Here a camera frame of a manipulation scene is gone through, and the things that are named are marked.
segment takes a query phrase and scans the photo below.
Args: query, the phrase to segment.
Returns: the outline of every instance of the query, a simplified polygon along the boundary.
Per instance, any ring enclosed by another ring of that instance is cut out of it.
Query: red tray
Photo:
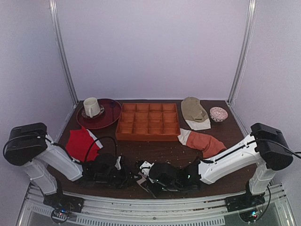
[[[123,104],[117,140],[178,141],[176,104]]]
[[[110,107],[111,101],[115,102],[114,108]],[[103,105],[104,113],[95,119],[85,119],[81,115],[81,111],[84,108],[82,107],[77,113],[77,122],[79,125],[86,129],[101,129],[110,126],[119,119],[121,113],[120,103],[112,99],[98,99],[98,103]]]

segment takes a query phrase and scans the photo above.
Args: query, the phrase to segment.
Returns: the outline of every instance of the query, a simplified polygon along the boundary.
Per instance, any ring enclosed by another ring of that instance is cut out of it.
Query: patterned bowl
[[[210,117],[215,122],[222,122],[228,117],[228,113],[221,107],[213,107],[210,109]]]

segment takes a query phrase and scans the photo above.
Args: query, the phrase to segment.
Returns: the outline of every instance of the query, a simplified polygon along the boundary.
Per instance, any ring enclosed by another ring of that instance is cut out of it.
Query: tan fabric
[[[204,122],[208,114],[195,97],[188,97],[181,102],[181,110],[185,120]]]

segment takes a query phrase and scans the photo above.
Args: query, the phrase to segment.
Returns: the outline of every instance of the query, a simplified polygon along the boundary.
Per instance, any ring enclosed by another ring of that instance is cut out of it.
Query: white cup
[[[100,107],[95,97],[90,97],[84,101],[85,113],[90,118],[100,113]]]

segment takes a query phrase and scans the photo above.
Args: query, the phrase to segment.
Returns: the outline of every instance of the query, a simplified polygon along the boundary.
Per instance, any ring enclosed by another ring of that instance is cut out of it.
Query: red plate
[[[104,113],[95,119],[85,119],[81,115],[81,111],[84,108],[82,107],[77,112],[76,116],[79,125],[85,127],[86,129],[101,129],[110,126],[119,119],[121,113],[120,103],[112,99],[98,99],[98,103],[104,106]]]

